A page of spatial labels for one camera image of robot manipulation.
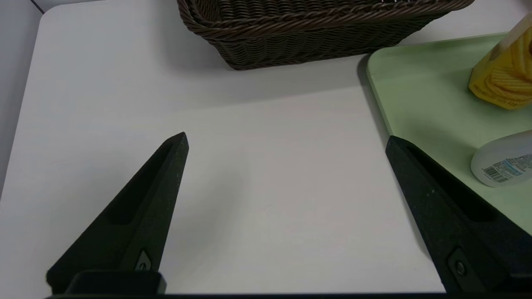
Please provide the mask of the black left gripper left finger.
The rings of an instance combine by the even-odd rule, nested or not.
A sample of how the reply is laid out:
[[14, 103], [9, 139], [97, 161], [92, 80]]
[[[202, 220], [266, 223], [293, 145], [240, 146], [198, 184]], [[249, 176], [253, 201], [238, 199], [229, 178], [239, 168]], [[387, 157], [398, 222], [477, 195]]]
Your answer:
[[164, 292], [159, 273], [189, 145], [168, 138], [47, 271], [52, 292]]

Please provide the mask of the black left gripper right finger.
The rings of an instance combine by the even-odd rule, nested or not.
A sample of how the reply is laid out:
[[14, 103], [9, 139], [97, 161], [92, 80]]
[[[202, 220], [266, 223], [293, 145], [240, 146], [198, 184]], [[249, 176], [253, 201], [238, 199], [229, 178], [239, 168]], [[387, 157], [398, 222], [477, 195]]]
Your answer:
[[447, 292], [531, 292], [530, 234], [413, 143], [385, 152]]

